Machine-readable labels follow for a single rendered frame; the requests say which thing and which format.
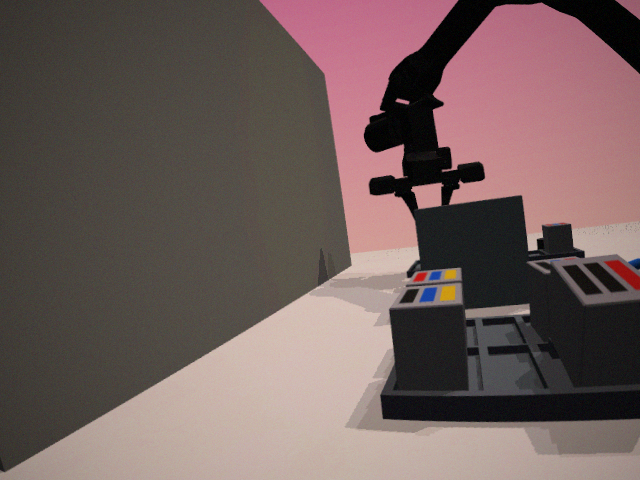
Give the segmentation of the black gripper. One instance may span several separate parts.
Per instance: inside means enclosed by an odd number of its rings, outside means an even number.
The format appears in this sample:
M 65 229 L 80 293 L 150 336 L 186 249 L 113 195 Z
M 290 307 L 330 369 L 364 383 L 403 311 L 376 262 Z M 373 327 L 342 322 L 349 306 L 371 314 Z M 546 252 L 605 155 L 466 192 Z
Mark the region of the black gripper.
M 404 148 L 406 146 L 412 146 L 412 151 L 424 151 L 425 144 L 430 144 L 430 147 L 434 146 L 434 149 L 438 148 L 438 139 L 436 135 L 426 134 L 416 137 L 409 137 L 404 142 Z M 437 151 L 436 151 L 437 152 Z M 370 194 L 372 195 L 388 195 L 394 194 L 395 197 L 402 198 L 408 208 L 411 210 L 413 219 L 414 212 L 417 210 L 417 201 L 415 193 L 411 191 L 412 187 L 420 185 L 432 185 L 442 183 L 441 187 L 441 205 L 449 205 L 453 190 L 459 189 L 459 180 L 463 183 L 472 183 L 482 181 L 485 178 L 484 166 L 480 161 L 458 164 L 457 170 L 442 171 L 440 170 L 440 178 L 436 180 L 426 179 L 419 181 L 409 181 L 408 177 L 395 179 L 394 176 L 382 176 L 371 178 L 369 181 Z

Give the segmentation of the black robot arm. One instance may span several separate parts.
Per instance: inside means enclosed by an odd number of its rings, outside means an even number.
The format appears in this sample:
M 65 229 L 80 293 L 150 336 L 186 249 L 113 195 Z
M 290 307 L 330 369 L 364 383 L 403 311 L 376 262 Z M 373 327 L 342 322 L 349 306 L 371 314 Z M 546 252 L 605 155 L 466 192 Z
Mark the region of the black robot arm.
M 458 0 L 426 44 L 391 72 L 380 106 L 386 112 L 369 117 L 365 128 L 368 148 L 378 153 L 403 145 L 409 137 L 437 136 L 433 109 L 444 103 L 433 93 L 451 58 L 494 7 L 541 2 L 584 23 L 640 74 L 640 20 L 616 0 Z M 402 171 L 409 181 L 436 180 L 440 170 L 453 167 L 449 146 L 437 148 L 437 152 L 430 144 L 424 146 L 424 151 L 417 152 L 412 146 L 404 148 Z

